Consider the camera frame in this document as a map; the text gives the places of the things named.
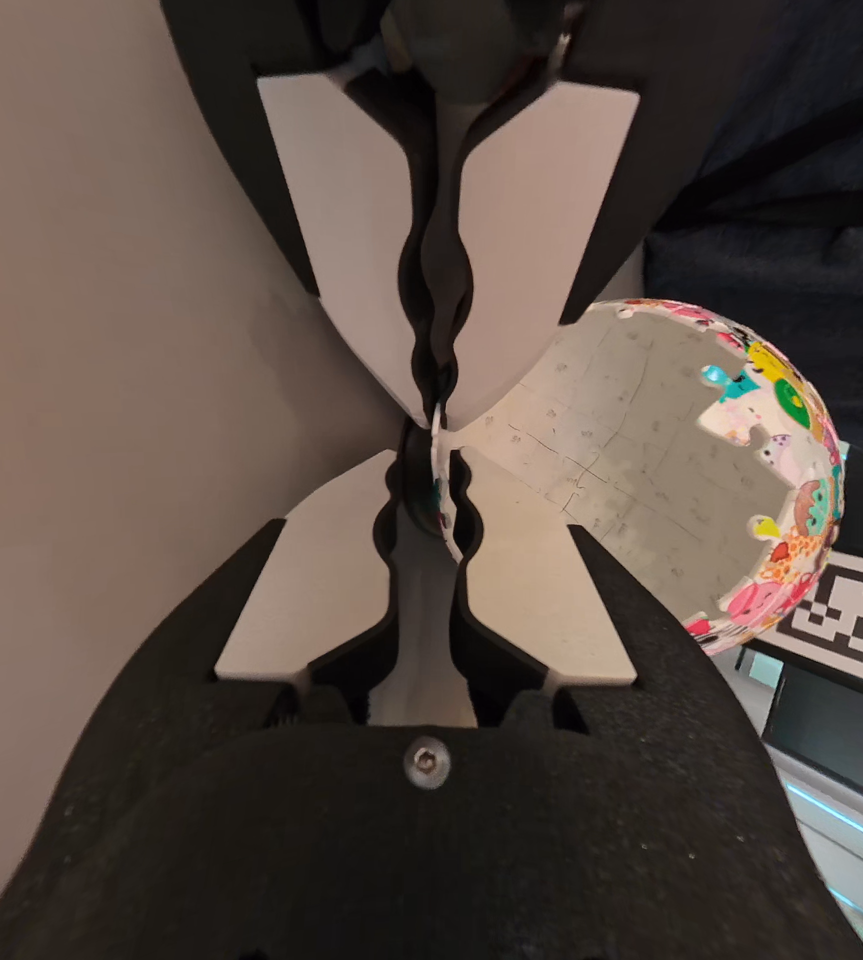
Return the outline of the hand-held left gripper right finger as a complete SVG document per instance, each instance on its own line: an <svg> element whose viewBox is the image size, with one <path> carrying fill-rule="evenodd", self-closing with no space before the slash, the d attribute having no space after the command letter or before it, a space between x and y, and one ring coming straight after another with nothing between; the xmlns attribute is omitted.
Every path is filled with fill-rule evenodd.
<svg viewBox="0 0 863 960"><path fill-rule="evenodd" d="M626 688L637 671L556 507L473 447L449 453L458 570L449 653L479 714L518 695Z"/></svg>

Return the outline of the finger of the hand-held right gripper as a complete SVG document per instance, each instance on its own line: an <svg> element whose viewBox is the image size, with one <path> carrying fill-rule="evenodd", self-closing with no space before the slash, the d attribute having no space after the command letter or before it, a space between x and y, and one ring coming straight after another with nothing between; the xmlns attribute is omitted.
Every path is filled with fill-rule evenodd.
<svg viewBox="0 0 863 960"><path fill-rule="evenodd" d="M427 159L420 112L379 71L265 77L257 91L321 306L370 375L427 427L400 293L414 228L409 150Z"/></svg>
<svg viewBox="0 0 863 960"><path fill-rule="evenodd" d="M465 160L457 226L473 283L449 430L486 414L553 341L639 103L562 80Z"/></svg>

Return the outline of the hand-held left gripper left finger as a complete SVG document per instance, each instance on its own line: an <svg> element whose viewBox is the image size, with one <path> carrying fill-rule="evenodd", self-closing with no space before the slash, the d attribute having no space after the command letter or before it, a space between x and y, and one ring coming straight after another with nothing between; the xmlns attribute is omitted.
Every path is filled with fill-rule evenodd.
<svg viewBox="0 0 863 960"><path fill-rule="evenodd" d="M383 450L286 515L216 678L333 687L357 705L390 676L399 650L396 461Z"/></svg>

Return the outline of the colourful puzzle ball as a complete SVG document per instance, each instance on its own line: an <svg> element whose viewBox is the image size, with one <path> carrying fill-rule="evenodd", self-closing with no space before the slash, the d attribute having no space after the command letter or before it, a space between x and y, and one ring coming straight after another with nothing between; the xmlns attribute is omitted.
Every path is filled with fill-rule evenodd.
<svg viewBox="0 0 863 960"><path fill-rule="evenodd" d="M845 454L816 388L764 336L661 298L594 303L456 431L584 528L710 656L790 614L845 510Z"/></svg>

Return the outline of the black framed marker sign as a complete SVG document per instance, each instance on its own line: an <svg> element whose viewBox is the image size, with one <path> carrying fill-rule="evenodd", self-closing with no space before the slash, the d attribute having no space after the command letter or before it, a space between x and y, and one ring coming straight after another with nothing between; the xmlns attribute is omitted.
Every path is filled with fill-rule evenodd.
<svg viewBox="0 0 863 960"><path fill-rule="evenodd" d="M863 680L863 558L834 550L820 580L764 639Z"/></svg>

